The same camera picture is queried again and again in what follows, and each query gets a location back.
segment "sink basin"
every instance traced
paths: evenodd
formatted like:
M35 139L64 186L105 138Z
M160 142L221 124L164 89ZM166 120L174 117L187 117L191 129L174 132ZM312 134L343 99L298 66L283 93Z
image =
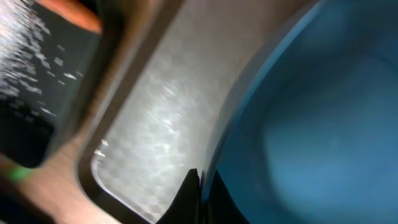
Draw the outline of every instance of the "sink basin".
M211 130L233 83L307 3L162 2L140 41L128 46L77 164L81 189L122 223L156 223L188 171L205 169Z

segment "black plastic edge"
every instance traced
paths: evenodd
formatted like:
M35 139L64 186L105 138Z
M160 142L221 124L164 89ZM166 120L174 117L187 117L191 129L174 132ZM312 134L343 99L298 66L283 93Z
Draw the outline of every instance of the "black plastic edge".
M63 121L64 125L60 132L55 133L56 136L51 139L44 160L57 151L60 146L71 140L78 131L87 114L87 106L94 95L95 86L98 85L106 67L109 65L123 33L124 19L119 8L119 1L96 0L96 2L98 4L98 15L103 22L103 33L98 49L90 63L90 68L85 78L82 79L80 87L75 93L75 101L71 104L69 113Z

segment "blue plastic container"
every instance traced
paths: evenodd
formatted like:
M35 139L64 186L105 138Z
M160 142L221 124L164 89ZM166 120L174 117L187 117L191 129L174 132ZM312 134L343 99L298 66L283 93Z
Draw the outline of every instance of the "blue plastic container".
M253 58L209 146L250 223L398 223L398 1L311 3Z

